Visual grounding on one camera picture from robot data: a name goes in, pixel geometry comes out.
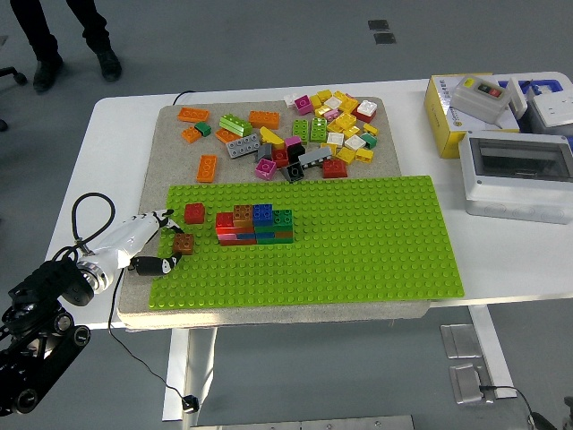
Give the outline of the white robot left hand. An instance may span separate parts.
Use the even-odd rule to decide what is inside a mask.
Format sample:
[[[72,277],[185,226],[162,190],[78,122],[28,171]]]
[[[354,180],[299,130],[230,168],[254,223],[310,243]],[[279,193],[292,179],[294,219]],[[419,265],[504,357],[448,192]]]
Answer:
[[[175,268],[182,258],[181,253],[163,259],[136,257],[161,228],[183,233],[169,218],[173,212],[162,210],[133,216],[102,239],[91,254],[79,259],[77,267],[96,293],[108,288],[120,269],[131,268],[141,276],[158,277]]]

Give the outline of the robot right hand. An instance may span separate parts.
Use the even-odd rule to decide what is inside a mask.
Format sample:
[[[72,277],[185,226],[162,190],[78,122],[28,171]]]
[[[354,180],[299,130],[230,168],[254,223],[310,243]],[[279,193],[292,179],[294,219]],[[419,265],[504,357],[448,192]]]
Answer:
[[[564,398],[564,403],[566,406],[569,407],[569,415],[564,418],[563,425],[562,425],[561,429],[562,430],[572,430],[573,397],[572,396],[566,396]],[[531,412],[529,416],[530,416],[530,421],[533,425],[533,429],[557,430],[557,427],[554,426],[542,414],[540,414],[538,412]]]

